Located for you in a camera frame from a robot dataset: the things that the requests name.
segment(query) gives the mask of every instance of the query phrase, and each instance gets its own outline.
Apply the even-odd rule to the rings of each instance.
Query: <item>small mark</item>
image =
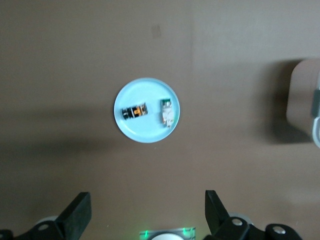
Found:
[[[161,38],[161,29],[160,29],[160,25],[152,25],[151,26],[151,33],[152,33],[152,38],[153,39],[159,39]]]

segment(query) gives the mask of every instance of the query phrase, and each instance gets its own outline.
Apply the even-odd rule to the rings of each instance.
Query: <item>white plate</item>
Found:
[[[171,99],[174,123],[168,128],[162,122],[162,99]],[[148,114],[124,119],[122,109],[145,103]],[[139,78],[125,85],[114,102],[114,118],[128,138],[140,143],[154,143],[166,138],[178,124],[180,104],[177,95],[166,83],[150,77]]]

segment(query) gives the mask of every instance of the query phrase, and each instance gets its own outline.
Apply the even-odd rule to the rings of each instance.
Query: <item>white box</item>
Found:
[[[307,59],[293,70],[286,118],[320,148],[320,59]]]

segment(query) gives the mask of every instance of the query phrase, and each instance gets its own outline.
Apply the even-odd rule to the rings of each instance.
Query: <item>white device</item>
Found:
[[[320,148],[320,59],[303,60],[294,68],[286,118]]]

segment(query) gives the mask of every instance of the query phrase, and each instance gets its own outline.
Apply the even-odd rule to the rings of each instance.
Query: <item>gray clip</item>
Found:
[[[320,117],[320,89],[314,90],[311,115],[314,118]]]

